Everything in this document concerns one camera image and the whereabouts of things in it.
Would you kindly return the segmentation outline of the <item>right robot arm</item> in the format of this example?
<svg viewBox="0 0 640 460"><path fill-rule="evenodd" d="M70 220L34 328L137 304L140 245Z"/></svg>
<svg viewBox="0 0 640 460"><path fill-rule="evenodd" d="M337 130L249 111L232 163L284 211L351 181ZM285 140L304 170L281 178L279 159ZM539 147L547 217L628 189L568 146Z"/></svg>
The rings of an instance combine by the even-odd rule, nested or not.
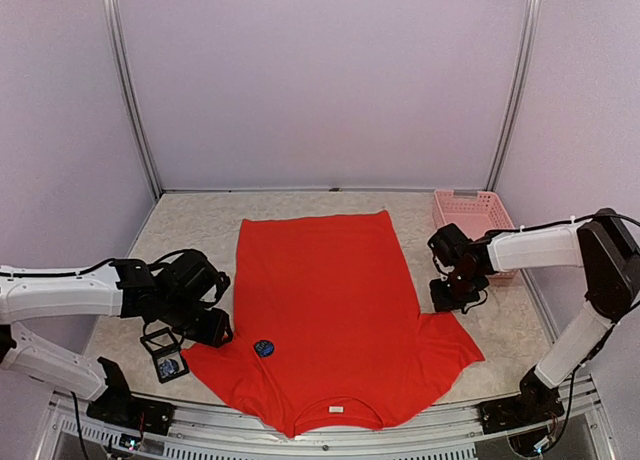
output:
<svg viewBox="0 0 640 460"><path fill-rule="evenodd" d="M619 322L639 306L636 219L602 208L535 226L492 229L473 240L453 223L428 240L437 279L429 284L438 312L461 313L482 303L493 276L523 271L545 301L573 311L552 346L519 382L519 391L478 407L486 434L560 417L570 407L559 387L606 344Z"/></svg>

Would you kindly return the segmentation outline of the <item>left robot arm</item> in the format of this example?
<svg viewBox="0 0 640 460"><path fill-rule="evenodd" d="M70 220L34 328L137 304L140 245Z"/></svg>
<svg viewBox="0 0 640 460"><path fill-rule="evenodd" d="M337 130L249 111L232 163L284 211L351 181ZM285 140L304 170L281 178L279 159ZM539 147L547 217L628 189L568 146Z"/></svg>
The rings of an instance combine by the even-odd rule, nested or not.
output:
<svg viewBox="0 0 640 460"><path fill-rule="evenodd" d="M73 270L1 270L1 367L69 391L87 401L86 414L141 434L167 434L172 404L135 396L120 366L91 359L46 340L25 327L27 320L74 315L156 321L163 328L143 334L160 382L189 368L181 343L219 348L233 338L229 315L217 304L229 276L195 249L170 252L152 263L109 258Z"/></svg>

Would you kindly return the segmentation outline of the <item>red t-shirt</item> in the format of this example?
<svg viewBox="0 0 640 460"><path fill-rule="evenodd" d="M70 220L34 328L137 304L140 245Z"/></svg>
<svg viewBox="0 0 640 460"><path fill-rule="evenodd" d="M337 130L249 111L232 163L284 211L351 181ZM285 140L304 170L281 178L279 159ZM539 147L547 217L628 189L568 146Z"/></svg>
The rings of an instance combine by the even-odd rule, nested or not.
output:
<svg viewBox="0 0 640 460"><path fill-rule="evenodd" d="M186 362L226 405L288 437L403 424L484 358L454 315L421 311L385 211L244 220L233 321L230 343L194 345Z"/></svg>

